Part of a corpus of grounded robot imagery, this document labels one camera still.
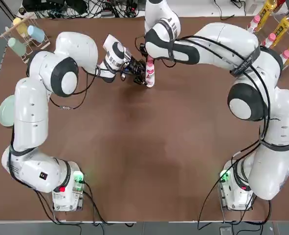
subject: black cable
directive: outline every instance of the black cable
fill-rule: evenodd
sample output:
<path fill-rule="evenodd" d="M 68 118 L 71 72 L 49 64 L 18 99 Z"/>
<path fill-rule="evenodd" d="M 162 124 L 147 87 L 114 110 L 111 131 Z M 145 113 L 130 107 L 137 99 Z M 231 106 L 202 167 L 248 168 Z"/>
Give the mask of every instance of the black cable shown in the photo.
<path fill-rule="evenodd" d="M 134 226 L 134 224 L 127 224 L 127 223 L 125 223 L 125 225 L 126 225 L 128 228 L 131 228 L 131 227 Z"/>
<path fill-rule="evenodd" d="M 222 45 L 222 44 L 217 43 L 217 42 L 215 42 L 215 41 L 213 41 L 213 40 L 211 40 L 211 39 L 207 39 L 207 38 L 204 38 L 204 37 L 201 37 L 201 36 L 195 36 L 195 35 L 186 36 L 186 37 L 177 39 L 177 41 L 188 41 L 188 42 L 190 42 L 190 43 L 192 43 L 192 44 L 195 44 L 195 45 L 197 45 L 197 46 L 200 46 L 200 47 L 206 49 L 207 51 L 209 51 L 209 52 L 213 53 L 214 55 L 218 56 L 220 59 L 223 59 L 222 56 L 218 55 L 218 54 L 217 54 L 216 52 L 214 52 L 213 50 L 211 50 L 211 49 L 209 49 L 209 48 L 207 48 L 207 47 L 205 47 L 205 46 L 203 46 L 203 45 L 201 45 L 201 44 L 199 44 L 199 43 L 197 43 L 197 42 L 194 42 L 194 41 L 192 41 L 192 40 L 188 40 L 187 38 L 190 38 L 190 37 L 192 37 L 192 38 L 201 38 L 201 39 L 204 39 L 204 40 L 213 42 L 213 43 L 215 43 L 215 44 L 217 44 L 217 45 L 219 45 L 219 46 L 222 46 L 223 48 L 225 48 L 225 49 L 227 49 L 227 50 L 230 50 L 232 53 L 238 55 L 241 59 L 245 60 L 245 59 L 244 59 L 240 54 L 238 54 L 236 51 L 234 51 L 234 50 L 226 47 L 225 45 Z M 259 75 L 259 73 L 258 73 L 256 70 L 255 70 L 254 72 L 255 72 L 255 73 L 257 74 L 257 76 L 259 77 L 261 83 L 264 83 L 264 81 L 262 80 L 262 78 L 261 78 L 261 76 Z M 264 105 L 264 102 L 263 102 L 264 99 L 263 99 L 262 93 L 261 93 L 260 89 L 258 88 L 257 84 L 255 83 L 255 81 L 254 81 L 246 72 L 244 72 L 244 75 L 253 83 L 255 89 L 257 90 L 257 92 L 258 92 L 258 94 L 259 94 L 259 97 L 260 97 L 260 99 L 261 99 L 261 101 L 262 101 L 262 104 Z M 269 94 L 268 94 L 267 87 L 265 86 L 264 89 L 265 89 L 265 92 L 266 92 L 266 95 L 267 95 L 268 114 L 270 114 L 270 98 L 269 98 Z M 265 109 L 263 109 L 263 116 L 264 116 L 264 127 L 263 127 L 263 133 L 262 133 L 261 136 L 264 136 L 264 137 L 265 137 L 265 136 L 266 136 L 266 132 L 267 132 L 267 130 L 268 130 L 268 126 L 269 126 L 269 121 L 270 121 L 270 119 L 267 118 L 267 115 L 265 114 Z"/>
<path fill-rule="evenodd" d="M 80 92 L 74 92 L 73 94 L 81 94 L 81 93 L 85 92 L 86 90 L 88 90 L 90 88 L 90 86 L 92 85 L 92 83 L 94 82 L 95 77 L 96 77 L 96 75 L 93 76 L 93 79 L 91 80 L 90 84 L 84 90 L 82 90 Z"/>
<path fill-rule="evenodd" d="M 262 225 L 260 225 L 260 228 L 257 229 L 257 230 L 242 229 L 242 230 L 237 231 L 236 235 L 238 235 L 238 234 L 241 233 L 241 232 L 258 232 L 258 231 L 260 231 L 261 229 L 262 229 Z"/>
<path fill-rule="evenodd" d="M 103 217 L 101 216 L 100 211 L 99 211 L 98 207 L 96 206 L 96 203 L 95 203 L 95 201 L 94 201 L 94 199 L 93 199 L 93 194 L 92 194 L 92 190 L 91 190 L 90 185 L 89 185 L 87 182 L 85 182 L 85 185 L 87 185 L 87 187 L 89 188 L 89 191 L 90 191 L 91 196 L 90 196 L 87 192 L 85 192 L 85 191 L 83 192 L 83 194 L 86 195 L 86 196 L 88 196 L 88 198 L 89 198 L 90 201 L 92 202 L 92 205 L 93 205 L 93 207 L 95 208 L 95 210 L 96 210 L 96 212 L 97 212 L 97 214 L 98 214 L 101 222 L 102 222 L 103 224 L 105 224 L 105 225 L 113 225 L 113 224 L 111 224 L 111 223 L 106 222 L 106 221 L 103 219 Z"/>
<path fill-rule="evenodd" d="M 209 39 L 209 38 L 205 38 L 205 37 L 202 37 L 202 36 L 196 36 L 196 35 L 190 35 L 190 36 L 182 37 L 181 39 L 187 39 L 187 38 L 198 38 L 198 39 L 203 39 L 203 40 L 212 42 L 212 43 L 214 43 L 214 44 L 216 44 L 216 45 L 218 45 L 218 46 L 223 47 L 223 48 L 226 49 L 226 50 L 229 50 L 229 51 L 232 52 L 233 54 L 237 55 L 240 59 L 245 60 L 245 58 L 244 58 L 243 56 L 241 56 L 241 55 L 240 55 L 238 52 L 236 52 L 235 50 L 233 50 L 233 49 L 231 49 L 231 48 L 229 48 L 229 47 L 227 47 L 227 46 L 225 46 L 225 45 L 223 45 L 223 44 L 221 44 L 221 43 L 219 43 L 219 42 L 216 42 L 216 41 L 214 41 L 214 40 L 211 40 L 211 39 Z M 262 134 L 261 134 L 261 136 L 260 136 L 262 139 L 264 139 L 265 136 L 266 136 L 266 133 L 267 133 L 267 131 L 268 131 L 269 121 L 270 121 L 270 119 L 269 119 L 269 115 L 270 115 L 270 98 L 269 98 L 269 93 L 268 93 L 267 86 L 266 86 L 265 82 L 263 81 L 262 77 L 260 76 L 260 74 L 257 72 L 257 70 L 256 70 L 252 65 L 250 66 L 250 68 L 254 71 L 254 73 L 257 75 L 257 77 L 258 77 L 259 80 L 261 81 L 261 83 L 262 83 L 262 85 L 263 85 L 263 88 L 264 88 L 264 90 L 265 90 L 266 96 L 267 96 L 267 106 L 268 106 L 268 107 L 267 107 L 267 108 L 268 108 L 267 116 L 268 116 L 268 118 L 267 118 L 267 120 L 264 119 L 264 128 L 263 128 L 263 132 L 262 132 Z"/>
<path fill-rule="evenodd" d="M 14 133 L 14 126 L 13 126 L 13 129 L 12 129 L 12 138 L 11 138 L 11 146 L 13 146 L 13 143 L 14 143 L 14 136 L 15 136 L 15 133 Z M 58 221 L 58 223 L 56 223 L 56 222 L 48 215 L 48 213 L 47 213 L 47 211 L 46 211 L 46 209 L 45 209 L 45 206 L 44 206 L 43 201 L 41 200 L 40 196 L 44 199 L 44 201 L 45 201 L 45 203 L 47 204 L 50 212 L 53 214 L 53 211 L 51 211 L 51 209 L 50 209 L 50 207 L 49 207 L 49 205 L 48 205 L 47 200 L 43 197 L 43 195 L 41 194 L 41 192 L 37 191 L 36 189 L 34 189 L 33 187 L 31 187 L 30 185 L 22 182 L 21 180 L 19 180 L 19 179 L 15 176 L 15 174 L 14 174 L 14 172 L 13 172 L 13 168 L 12 168 L 12 153 L 11 153 L 11 151 L 9 151 L 9 153 L 8 153 L 8 169 L 9 169 L 9 173 L 10 173 L 11 177 L 12 177 L 16 182 L 20 183 L 21 185 L 26 186 L 27 188 L 32 189 L 32 190 L 36 193 L 36 195 L 37 195 L 37 197 L 39 198 L 39 201 L 40 201 L 40 203 L 41 203 L 41 205 L 42 205 L 42 208 L 43 208 L 43 210 L 44 210 L 47 218 L 48 218 L 51 222 L 53 222 L 54 224 L 57 224 L 57 225 L 69 225 L 69 226 L 80 227 L 80 234 L 79 234 L 79 235 L 81 235 L 81 230 L 82 230 L 82 228 L 81 228 L 81 226 L 80 226 L 81 223 L 77 223 L 77 224 L 62 223 L 62 222 L 60 222 L 58 219 L 56 219 L 56 220 Z"/>
<path fill-rule="evenodd" d="M 174 67 L 175 65 L 176 65 L 176 61 L 174 62 L 174 64 L 172 64 L 172 65 L 167 65 L 165 62 L 164 62 L 164 60 L 163 59 L 161 59 L 161 61 L 163 62 L 163 64 L 166 66 L 166 67 L 168 67 L 168 68 L 172 68 L 172 67 Z"/>
<path fill-rule="evenodd" d="M 247 221 L 246 223 L 247 224 L 252 224 L 252 225 L 264 225 L 264 224 L 266 224 L 269 221 L 270 216 L 271 216 L 271 201 L 270 200 L 268 200 L 268 206 L 269 206 L 268 215 L 267 215 L 266 219 L 263 222 L 250 222 L 250 221 Z"/>
<path fill-rule="evenodd" d="M 246 16 L 246 11 L 245 11 L 245 1 L 241 1 L 241 0 L 230 0 L 238 9 L 240 9 L 242 7 L 242 3 L 244 3 L 244 15 Z"/>
<path fill-rule="evenodd" d="M 92 85 L 92 83 L 94 82 L 95 77 L 96 77 L 96 74 L 93 76 L 93 79 L 92 79 L 91 83 L 90 83 L 89 86 L 88 86 L 88 74 L 87 74 L 87 85 L 86 85 L 86 88 L 85 88 L 84 90 L 80 91 L 80 92 L 75 93 L 75 94 L 81 94 L 81 93 L 85 92 L 85 95 L 84 95 L 82 101 L 81 101 L 80 104 L 78 104 L 76 107 L 70 107 L 70 106 L 66 106 L 66 105 L 58 105 L 57 103 L 55 103 L 55 102 L 52 100 L 51 97 L 50 97 L 50 101 L 51 101 L 55 106 L 57 106 L 57 107 L 59 107 L 59 108 L 61 108 L 61 109 L 66 109 L 66 110 L 78 109 L 78 108 L 84 103 L 84 101 L 85 101 L 85 99 L 86 99 L 86 97 L 87 97 L 88 89 L 89 89 L 89 87 Z"/>
<path fill-rule="evenodd" d="M 228 16 L 228 17 L 226 17 L 226 18 L 223 19 L 223 18 L 222 18 L 222 9 L 221 9 L 220 6 L 217 4 L 216 0 L 214 0 L 214 4 L 219 8 L 220 18 L 221 18 L 222 21 L 225 21 L 225 20 L 228 20 L 228 19 L 234 17 L 234 14 L 233 14 L 232 16 Z"/>
<path fill-rule="evenodd" d="M 138 40 L 139 38 L 145 38 L 145 37 L 144 37 L 144 35 L 142 35 L 142 36 L 136 37 L 136 38 L 134 39 L 135 48 L 141 53 L 140 49 L 138 48 L 138 46 L 137 46 L 137 44 L 136 44 L 136 42 L 137 42 L 137 40 Z"/>
<path fill-rule="evenodd" d="M 201 219 L 201 215 L 202 215 L 202 211 L 203 211 L 203 208 L 204 208 L 204 206 L 205 206 L 205 202 L 206 202 L 206 200 L 208 199 L 208 197 L 209 197 L 209 195 L 211 194 L 211 192 L 213 191 L 213 189 L 214 189 L 214 188 L 216 187 L 216 185 L 218 184 L 218 182 L 222 179 L 223 176 L 225 176 L 225 174 L 227 173 L 227 171 L 230 170 L 235 163 L 239 162 L 241 159 L 243 159 L 243 158 L 245 158 L 246 156 L 250 155 L 250 154 L 251 154 L 252 152 L 254 152 L 259 146 L 260 146 L 260 144 L 258 144 L 256 147 L 254 147 L 254 148 L 251 149 L 249 152 L 247 152 L 246 154 L 244 154 L 242 157 L 240 157 L 239 159 L 237 159 L 237 160 L 226 170 L 226 172 L 225 172 L 224 174 L 222 174 L 222 176 L 219 177 L 219 179 L 215 182 L 214 186 L 212 187 L 212 189 L 210 190 L 210 192 L 208 193 L 208 195 L 206 196 L 206 198 L 205 198 L 205 200 L 204 200 L 204 202 L 203 202 L 203 205 L 202 205 L 202 208 L 201 208 L 201 211 L 200 211 L 200 214 L 199 214 L 199 218 L 198 218 L 198 230 L 201 230 L 201 229 L 203 229 L 203 228 L 205 228 L 206 226 L 208 226 L 208 225 L 211 224 L 211 222 L 210 222 L 210 223 L 205 224 L 205 225 L 202 226 L 202 227 L 199 227 L 199 225 L 200 225 L 200 219 Z"/>
<path fill-rule="evenodd" d="M 253 194 L 252 194 L 249 202 L 247 203 L 247 205 L 246 205 L 246 207 L 245 207 L 245 210 L 244 210 L 244 212 L 243 212 L 243 214 L 242 214 L 242 216 L 240 217 L 240 220 L 239 220 L 238 222 L 234 223 L 235 221 L 232 221 L 232 222 L 226 222 L 226 223 L 231 224 L 231 225 L 238 225 L 238 224 L 240 224 L 240 223 L 242 222 L 243 218 L 244 218 L 245 213 L 247 212 L 248 206 L 250 205 L 252 199 L 253 199 Z"/>

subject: wire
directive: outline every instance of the wire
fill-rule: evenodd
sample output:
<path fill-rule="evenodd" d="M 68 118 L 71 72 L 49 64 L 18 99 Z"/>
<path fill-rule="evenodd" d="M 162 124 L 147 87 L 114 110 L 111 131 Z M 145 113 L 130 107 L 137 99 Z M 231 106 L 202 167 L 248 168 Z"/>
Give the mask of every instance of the wire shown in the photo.
<path fill-rule="evenodd" d="M 218 182 L 222 179 L 222 177 L 225 176 L 225 174 L 227 173 L 227 171 L 230 170 L 230 169 L 233 167 L 233 165 L 234 165 L 235 163 L 239 162 L 241 159 L 245 158 L 246 156 L 248 156 L 249 154 L 251 154 L 252 152 L 254 152 L 259 146 L 260 146 L 260 144 L 258 144 L 255 148 L 253 148 L 252 150 L 250 150 L 249 152 L 247 152 L 246 154 L 244 154 L 242 157 L 240 157 L 239 159 L 237 159 L 237 160 L 226 170 L 226 172 L 225 172 L 224 174 L 222 174 L 222 175 L 219 177 L 219 179 L 215 182 L 214 186 L 211 188 L 210 192 L 208 193 L 208 195 L 206 196 L 206 198 L 205 198 L 205 200 L 204 200 L 204 202 L 203 202 L 203 205 L 202 205 L 202 208 L 201 208 L 201 211 L 200 211 L 200 214 L 199 214 L 199 218 L 198 218 L 198 230 L 201 230 L 201 229 L 203 229 L 203 228 L 205 228 L 206 226 L 208 226 L 208 225 L 211 224 L 211 222 L 210 222 L 210 223 L 205 224 L 205 225 L 202 226 L 202 227 L 199 227 L 199 225 L 200 225 L 200 219 L 201 219 L 201 215 L 202 215 L 202 211 L 203 211 L 204 206 L 205 206 L 205 202 L 207 201 L 209 195 L 211 194 L 211 192 L 213 191 L 213 189 L 215 188 L 215 186 L 216 186 L 216 185 L 218 184 Z"/>
<path fill-rule="evenodd" d="M 96 75 L 93 76 L 93 79 L 91 80 L 90 84 L 84 90 L 82 90 L 80 92 L 74 92 L 73 94 L 81 94 L 81 93 L 85 92 L 86 90 L 88 90 L 90 88 L 90 86 L 92 85 L 92 83 L 94 82 L 95 78 L 96 78 Z"/>
<path fill-rule="evenodd" d="M 258 231 L 260 231 L 262 229 L 262 227 L 263 227 L 263 225 L 260 225 L 260 228 L 257 229 L 257 230 L 242 229 L 242 230 L 237 231 L 236 235 L 238 235 L 241 232 L 258 232 Z"/>
<path fill-rule="evenodd" d="M 13 143 L 14 143 L 14 136 L 15 136 L 15 133 L 14 133 L 14 126 L 13 126 L 13 128 L 12 128 L 11 146 L 13 146 Z M 81 235 L 81 230 L 82 230 L 82 228 L 81 228 L 80 224 L 82 224 L 82 223 L 75 223 L 75 224 L 62 223 L 62 222 L 60 222 L 58 219 L 56 219 L 57 222 L 58 222 L 58 223 L 56 223 L 56 222 L 48 215 L 48 213 L 47 213 L 47 211 L 46 211 L 46 209 L 45 209 L 45 206 L 44 206 L 44 204 L 43 204 L 43 201 L 41 200 L 40 197 L 42 197 L 42 198 L 44 199 L 47 207 L 49 208 L 50 212 L 53 214 L 52 210 L 50 209 L 50 206 L 48 205 L 47 200 L 43 197 L 43 195 L 41 194 L 41 192 L 37 191 L 36 189 L 34 189 L 33 187 L 31 187 L 30 185 L 22 182 L 21 180 L 19 180 L 19 179 L 15 176 L 15 174 L 14 174 L 14 172 L 13 172 L 13 168 L 12 168 L 12 153 L 11 153 L 11 151 L 9 151 L 9 153 L 8 153 L 8 169 L 9 169 L 9 173 L 10 173 L 11 177 L 12 177 L 16 182 L 20 183 L 21 185 L 26 186 L 27 188 L 32 189 L 32 190 L 36 193 L 36 195 L 37 195 L 37 197 L 38 197 L 38 199 L 39 199 L 39 201 L 40 201 L 40 203 L 41 203 L 41 206 L 42 206 L 42 208 L 43 208 L 43 210 L 44 210 L 47 218 L 48 218 L 51 222 L 53 222 L 53 223 L 56 224 L 56 225 L 69 225 L 69 226 L 79 227 L 79 228 L 80 228 L 80 234 L 79 234 L 79 235 Z"/>
<path fill-rule="evenodd" d="M 90 84 L 88 85 L 88 74 L 87 74 L 87 85 L 86 85 L 86 88 L 80 92 L 77 92 L 77 93 L 74 93 L 74 94 L 81 94 L 83 92 L 85 92 L 85 95 L 82 99 L 82 101 L 80 102 L 80 104 L 78 104 L 76 107 L 70 107 L 70 106 L 66 106 L 66 105 L 58 105 L 57 103 L 55 103 L 52 98 L 50 97 L 50 101 L 56 106 L 56 107 L 59 107 L 61 109 L 65 109 L 65 110 L 70 110 L 70 109 L 78 109 L 85 101 L 86 97 L 87 97 L 87 92 L 88 92 L 88 89 L 90 88 L 90 86 L 92 85 L 92 83 L 94 82 L 95 80 L 95 77 L 96 77 L 96 74 L 93 76 L 93 79 L 92 81 L 90 82 Z"/>
<path fill-rule="evenodd" d="M 241 8 L 242 7 L 242 3 L 244 3 L 244 16 L 246 16 L 246 10 L 245 10 L 245 1 L 241 1 L 241 0 L 230 0 L 237 8 Z"/>
<path fill-rule="evenodd" d="M 128 228 L 131 228 L 131 227 L 134 226 L 134 224 L 127 224 L 127 223 L 125 223 L 125 225 L 126 225 Z"/>
<path fill-rule="evenodd" d="M 232 17 L 234 17 L 234 14 L 232 16 L 228 16 L 226 18 L 222 18 L 222 9 L 220 8 L 220 6 L 217 4 L 216 0 L 214 0 L 214 4 L 219 8 L 219 12 L 220 12 L 220 18 L 222 21 L 228 20 Z"/>
<path fill-rule="evenodd" d="M 270 200 L 268 200 L 268 206 L 269 206 L 268 215 L 267 215 L 266 219 L 263 222 L 250 222 L 250 221 L 247 221 L 246 223 L 247 224 L 252 224 L 252 225 L 264 225 L 264 224 L 266 224 L 269 221 L 270 216 L 271 216 L 271 201 Z"/>
<path fill-rule="evenodd" d="M 203 40 L 206 40 L 206 41 L 209 41 L 211 43 L 214 43 L 218 46 L 221 46 L 223 47 L 224 49 L 226 50 L 229 50 L 230 52 L 232 52 L 233 54 L 237 55 L 240 59 L 242 60 L 245 60 L 245 58 L 243 56 L 241 56 L 238 52 L 236 52 L 235 50 L 219 43 L 219 42 L 216 42 L 214 40 L 211 40 L 209 38 L 205 38 L 205 37 L 202 37 L 202 36 L 197 36 L 197 35 L 190 35 L 190 36 L 185 36 L 185 37 L 182 37 L 181 39 L 176 39 L 176 41 L 180 41 L 182 39 L 187 39 L 187 38 L 198 38 L 198 39 L 203 39 Z M 268 131 L 268 127 L 269 127 L 269 115 L 270 115 L 270 98 L 269 98 L 269 93 L 268 93 L 268 89 L 267 89 L 267 86 L 265 84 L 265 82 L 263 81 L 262 77 L 260 76 L 260 74 L 257 72 L 257 70 L 251 65 L 250 68 L 253 70 L 253 72 L 257 75 L 257 77 L 259 78 L 259 80 L 261 81 L 262 85 L 263 85 L 263 88 L 265 90 L 265 93 L 266 93 L 266 97 L 267 97 L 267 109 L 268 109 L 268 112 L 267 112 L 267 115 L 268 115 L 268 118 L 266 118 L 266 114 L 265 114 L 265 111 L 264 111 L 264 128 L 263 128 L 263 132 L 260 136 L 261 139 L 264 139 L 265 136 L 266 136 L 266 133 Z"/>
<path fill-rule="evenodd" d="M 85 182 L 85 185 L 87 185 L 87 187 L 89 188 L 89 191 L 90 191 L 90 194 L 91 194 L 91 195 L 89 195 L 89 194 L 88 194 L 87 192 L 85 192 L 85 191 L 83 192 L 83 194 L 86 195 L 86 196 L 88 196 L 88 198 L 89 198 L 90 201 L 92 202 L 92 205 L 93 205 L 93 207 L 95 208 L 95 210 L 96 210 L 96 212 L 97 212 L 97 214 L 98 214 L 101 222 L 102 222 L 103 224 L 105 224 L 105 225 L 112 225 L 112 224 L 106 222 L 106 221 L 103 219 L 103 217 L 101 216 L 100 211 L 99 211 L 98 207 L 96 206 L 96 204 L 95 204 L 95 202 L 94 202 L 93 194 L 92 194 L 92 190 L 91 190 L 90 185 L 89 185 L 87 182 Z"/>
<path fill-rule="evenodd" d="M 172 65 L 167 65 L 165 62 L 164 62 L 164 60 L 163 59 L 161 59 L 162 60 L 162 62 L 163 62 L 163 64 L 166 66 L 166 67 L 168 67 L 168 68 L 172 68 L 172 67 L 174 67 L 175 65 L 176 65 L 176 61 L 174 62 L 174 64 L 172 64 Z"/>
<path fill-rule="evenodd" d="M 142 53 L 142 52 L 140 51 L 139 47 L 138 47 L 137 44 L 136 44 L 136 42 L 137 42 L 137 40 L 138 40 L 139 38 L 145 38 L 145 37 L 144 37 L 144 35 L 141 35 L 141 36 L 139 36 L 139 37 L 136 37 L 136 38 L 134 39 L 134 45 L 135 45 L 135 48 L 136 48 L 140 53 Z"/>

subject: label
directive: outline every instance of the label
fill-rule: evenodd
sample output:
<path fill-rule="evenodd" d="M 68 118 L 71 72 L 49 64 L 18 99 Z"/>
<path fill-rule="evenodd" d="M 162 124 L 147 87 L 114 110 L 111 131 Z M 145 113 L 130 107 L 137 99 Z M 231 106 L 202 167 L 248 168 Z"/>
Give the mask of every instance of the label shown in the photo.
<path fill-rule="evenodd" d="M 147 76 L 145 77 L 145 80 L 147 83 L 151 84 L 152 83 L 151 79 L 154 76 L 154 70 L 146 70 L 146 72 Z"/>
<path fill-rule="evenodd" d="M 267 12 L 267 11 L 266 11 L 266 9 L 264 8 L 263 11 L 262 11 L 261 14 L 260 14 L 260 17 L 261 17 L 260 21 L 261 21 L 262 18 L 265 16 L 266 12 Z"/>
<path fill-rule="evenodd" d="M 39 178 L 46 180 L 47 174 L 41 171 Z"/>
<path fill-rule="evenodd" d="M 20 166 L 20 164 L 19 163 L 16 163 L 16 162 L 14 162 L 14 161 L 12 161 L 12 171 L 14 172 L 14 175 L 16 176 L 16 178 L 20 178 L 19 177 L 19 172 L 20 172 L 20 170 L 22 169 L 22 167 Z"/>
<path fill-rule="evenodd" d="M 283 31 L 283 27 L 280 26 L 278 27 L 278 29 L 276 30 L 276 32 L 274 32 L 274 34 L 276 35 L 276 37 Z"/>

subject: brown tabletop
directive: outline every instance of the brown tabletop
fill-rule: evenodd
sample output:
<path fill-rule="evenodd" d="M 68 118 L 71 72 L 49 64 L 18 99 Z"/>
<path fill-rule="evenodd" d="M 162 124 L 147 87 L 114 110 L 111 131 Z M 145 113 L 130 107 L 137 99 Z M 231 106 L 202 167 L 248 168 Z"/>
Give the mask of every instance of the brown tabletop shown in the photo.
<path fill-rule="evenodd" d="M 226 21 L 245 27 L 250 17 Z M 195 34 L 218 18 L 182 18 L 183 35 Z M 144 18 L 39 20 L 50 37 L 76 31 L 92 37 L 104 58 L 103 41 L 110 32 L 140 59 L 134 38 L 143 34 Z M 274 20 L 269 20 L 269 31 Z M 285 36 L 277 49 L 289 46 Z M 228 71 L 210 65 L 177 64 L 166 68 L 156 62 L 156 85 L 147 89 L 119 76 L 107 84 L 95 80 L 84 104 L 77 110 L 61 110 L 49 104 L 49 135 L 40 149 L 78 163 L 92 186 L 95 202 L 109 221 L 197 220 L 203 201 L 223 165 L 258 137 L 259 123 L 240 121 L 228 109 L 227 95 L 234 78 Z M 0 104 L 14 93 L 25 77 L 26 65 L 7 49 L 0 71 Z M 85 86 L 80 71 L 79 89 Z M 280 88 L 289 89 L 289 68 L 283 71 Z M 52 99 L 74 106 L 83 95 Z M 1 166 L 11 130 L 0 125 L 0 220 L 47 220 L 35 193 L 11 179 Z M 84 210 L 59 214 L 69 221 L 92 220 L 91 204 Z M 245 220 L 263 220 L 268 204 L 257 200 Z M 239 212 L 227 219 L 239 220 Z M 206 203 L 202 220 L 222 220 L 215 189 Z M 271 220 L 289 220 L 289 179 L 272 200 Z"/>

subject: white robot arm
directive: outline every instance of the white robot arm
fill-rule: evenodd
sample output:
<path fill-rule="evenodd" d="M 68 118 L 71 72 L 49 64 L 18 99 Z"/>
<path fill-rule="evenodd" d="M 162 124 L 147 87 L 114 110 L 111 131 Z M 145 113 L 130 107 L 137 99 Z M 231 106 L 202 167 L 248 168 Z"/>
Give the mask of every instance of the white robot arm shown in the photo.
<path fill-rule="evenodd" d="M 48 101 L 51 93 L 70 96 L 77 87 L 78 66 L 95 71 L 97 47 L 86 35 L 63 32 L 54 53 L 39 51 L 29 59 L 29 77 L 15 87 L 14 128 L 2 165 L 15 178 L 41 192 L 52 192 L 57 211 L 75 211 L 82 203 L 83 174 L 75 162 L 42 153 L 48 135 Z"/>
<path fill-rule="evenodd" d="M 225 192 L 231 188 L 231 193 L 225 193 L 228 209 L 250 207 L 253 193 L 272 199 L 289 176 L 289 90 L 277 87 L 282 59 L 273 50 L 260 47 L 254 34 L 225 23 L 210 23 L 194 36 L 176 41 L 180 23 L 169 11 L 166 0 L 147 0 L 146 5 L 145 48 L 151 57 L 188 65 L 211 64 L 230 70 L 236 77 L 227 99 L 233 115 L 249 121 L 270 119 L 267 135 L 260 139 L 257 149 L 228 173 L 229 180 L 223 184 Z M 267 88 L 269 115 L 267 94 L 254 70 Z M 230 166 L 229 161 L 224 170 Z"/>
<path fill-rule="evenodd" d="M 135 75 L 134 82 L 145 84 L 143 77 L 145 63 L 137 61 L 114 36 L 111 34 L 107 36 L 103 49 L 106 51 L 104 60 L 98 66 L 98 70 L 89 73 L 96 74 L 106 82 L 113 82 L 117 72 L 120 72 L 121 76 L 125 76 L 124 73 L 128 72 Z"/>

